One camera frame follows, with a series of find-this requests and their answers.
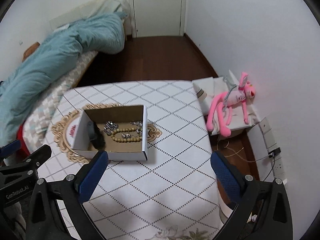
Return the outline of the pink panther plush toy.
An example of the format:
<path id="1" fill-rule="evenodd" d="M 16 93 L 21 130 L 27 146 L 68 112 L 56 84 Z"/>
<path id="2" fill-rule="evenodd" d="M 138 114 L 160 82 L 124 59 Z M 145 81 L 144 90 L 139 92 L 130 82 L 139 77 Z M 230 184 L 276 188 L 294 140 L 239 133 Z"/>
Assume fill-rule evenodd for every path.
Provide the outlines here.
<path id="1" fill-rule="evenodd" d="M 230 137 L 232 132 L 229 125 L 232 122 L 232 111 L 236 106 L 241 106 L 244 124 L 249 125 L 248 105 L 254 99 L 255 94 L 255 87 L 248 80 L 248 74 L 242 72 L 238 85 L 232 85 L 227 92 L 213 97 L 207 116 L 207 131 L 214 131 L 214 114 L 216 113 L 219 133 L 225 138 Z"/>

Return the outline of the brown pillow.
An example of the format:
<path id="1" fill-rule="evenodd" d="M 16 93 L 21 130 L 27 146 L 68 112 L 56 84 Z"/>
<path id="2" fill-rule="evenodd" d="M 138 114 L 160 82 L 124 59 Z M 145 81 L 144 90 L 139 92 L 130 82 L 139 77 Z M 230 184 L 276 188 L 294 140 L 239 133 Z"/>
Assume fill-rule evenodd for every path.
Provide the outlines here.
<path id="1" fill-rule="evenodd" d="M 40 46 L 39 42 L 33 43 L 24 53 L 22 62 L 24 62 L 31 54 L 34 53 L 34 51 Z"/>

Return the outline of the white patterned tablecloth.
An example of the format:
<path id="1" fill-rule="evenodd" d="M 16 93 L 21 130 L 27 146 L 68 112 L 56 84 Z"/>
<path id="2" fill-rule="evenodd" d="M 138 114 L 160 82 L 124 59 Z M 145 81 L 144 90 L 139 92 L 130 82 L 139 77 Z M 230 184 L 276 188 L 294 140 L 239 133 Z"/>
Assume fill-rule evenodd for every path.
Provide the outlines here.
<path id="1" fill-rule="evenodd" d="M 111 162 L 84 206 L 107 239 L 213 239 L 222 226 L 212 148 L 189 81 L 71 89 L 52 122 L 89 103 L 144 105 L 155 126 L 147 161 Z"/>

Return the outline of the white door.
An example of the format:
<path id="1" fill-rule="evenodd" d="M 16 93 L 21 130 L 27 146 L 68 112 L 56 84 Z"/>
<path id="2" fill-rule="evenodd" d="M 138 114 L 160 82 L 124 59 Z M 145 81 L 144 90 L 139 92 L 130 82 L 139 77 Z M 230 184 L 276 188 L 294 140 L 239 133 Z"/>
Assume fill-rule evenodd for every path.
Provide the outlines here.
<path id="1" fill-rule="evenodd" d="M 182 36 L 186 0 L 129 0 L 132 36 Z"/>

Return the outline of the teal quilted duvet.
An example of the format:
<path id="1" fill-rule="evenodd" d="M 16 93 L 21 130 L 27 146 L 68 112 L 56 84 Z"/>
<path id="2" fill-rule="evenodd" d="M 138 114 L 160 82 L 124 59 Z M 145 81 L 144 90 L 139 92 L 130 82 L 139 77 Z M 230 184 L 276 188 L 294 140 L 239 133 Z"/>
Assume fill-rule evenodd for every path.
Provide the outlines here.
<path id="1" fill-rule="evenodd" d="M 88 51 L 116 54 L 123 50 L 123 11 L 78 20 L 49 35 L 1 83 L 1 145 L 15 140 L 20 125 L 51 83 L 71 71 L 78 57 Z"/>

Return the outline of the red blanket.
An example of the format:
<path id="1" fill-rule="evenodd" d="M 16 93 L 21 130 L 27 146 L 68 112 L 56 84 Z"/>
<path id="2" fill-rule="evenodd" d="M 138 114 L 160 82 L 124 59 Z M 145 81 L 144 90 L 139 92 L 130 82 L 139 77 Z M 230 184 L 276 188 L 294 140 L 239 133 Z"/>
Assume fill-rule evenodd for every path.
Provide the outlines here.
<path id="1" fill-rule="evenodd" d="M 25 144 L 25 141 L 23 139 L 23 125 L 21 125 L 17 131 L 17 139 L 21 143 L 21 150 L 24 152 L 25 155 L 29 155 L 30 152 Z"/>

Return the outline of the black charger plug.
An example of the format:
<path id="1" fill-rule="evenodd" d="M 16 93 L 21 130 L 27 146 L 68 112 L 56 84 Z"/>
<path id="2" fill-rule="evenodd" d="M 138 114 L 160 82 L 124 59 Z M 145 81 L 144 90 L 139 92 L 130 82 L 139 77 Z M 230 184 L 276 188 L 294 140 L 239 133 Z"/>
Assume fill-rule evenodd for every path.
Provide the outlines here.
<path id="1" fill-rule="evenodd" d="M 281 149 L 278 147 L 278 148 L 275 148 L 273 150 L 271 150 L 269 153 L 268 153 L 268 156 L 270 158 L 275 158 L 277 155 L 279 155 L 281 153 Z"/>

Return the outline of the white power strip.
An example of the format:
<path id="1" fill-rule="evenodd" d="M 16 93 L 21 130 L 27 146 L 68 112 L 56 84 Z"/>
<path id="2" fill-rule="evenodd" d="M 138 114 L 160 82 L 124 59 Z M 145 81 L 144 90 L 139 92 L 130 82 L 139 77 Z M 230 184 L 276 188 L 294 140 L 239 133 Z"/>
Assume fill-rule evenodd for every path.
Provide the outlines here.
<path id="1" fill-rule="evenodd" d="M 283 184 L 287 184 L 287 178 L 285 174 L 285 169 L 284 169 L 284 164 L 281 159 L 281 153 L 277 155 L 275 158 L 270 158 L 268 156 L 268 153 L 280 146 L 278 146 L 275 137 L 272 132 L 271 125 L 268 122 L 267 117 L 264 117 L 260 122 L 259 122 L 259 128 L 262 132 L 263 135 L 263 140 L 264 144 L 267 150 L 267 157 L 265 160 L 270 161 L 270 170 L 268 171 L 267 175 L 263 176 L 263 181 L 270 181 L 271 176 L 273 176 L 274 179 L 280 179 L 282 180 Z"/>

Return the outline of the white cloth covered nightstand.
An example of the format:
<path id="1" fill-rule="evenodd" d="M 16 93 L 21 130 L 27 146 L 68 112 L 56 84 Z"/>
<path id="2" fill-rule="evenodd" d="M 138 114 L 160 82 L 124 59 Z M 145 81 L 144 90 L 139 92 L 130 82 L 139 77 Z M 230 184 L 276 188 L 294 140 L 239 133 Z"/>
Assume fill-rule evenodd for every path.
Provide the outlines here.
<path id="1" fill-rule="evenodd" d="M 256 90 L 246 72 L 241 73 L 240 79 L 229 72 L 226 76 L 197 79 L 192 83 L 211 135 L 227 138 L 232 132 L 259 122 L 253 106 Z"/>

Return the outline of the checkered bed sheet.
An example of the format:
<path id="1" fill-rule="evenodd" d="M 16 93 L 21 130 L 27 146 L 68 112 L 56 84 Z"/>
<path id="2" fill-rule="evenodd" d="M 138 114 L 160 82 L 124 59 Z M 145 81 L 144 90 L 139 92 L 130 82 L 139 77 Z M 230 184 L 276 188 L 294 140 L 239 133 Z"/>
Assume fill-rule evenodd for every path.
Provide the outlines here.
<path id="1" fill-rule="evenodd" d="M 23 124 L 23 139 L 30 153 L 43 144 L 50 121 L 63 94 L 78 84 L 97 54 L 97 51 L 81 54 L 72 70 L 54 81 L 41 93 L 40 98 Z"/>

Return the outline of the white cardboard box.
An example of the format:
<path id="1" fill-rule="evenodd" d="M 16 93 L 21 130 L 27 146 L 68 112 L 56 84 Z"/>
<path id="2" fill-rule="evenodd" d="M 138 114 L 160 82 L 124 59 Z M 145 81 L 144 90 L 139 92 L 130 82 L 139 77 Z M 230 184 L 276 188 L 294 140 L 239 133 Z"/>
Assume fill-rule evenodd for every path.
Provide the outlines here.
<path id="1" fill-rule="evenodd" d="M 114 106 L 83 110 L 76 124 L 71 149 L 92 159 L 97 149 L 90 143 L 87 123 L 93 121 L 105 140 L 112 161 L 147 161 L 147 109 L 144 105 Z"/>

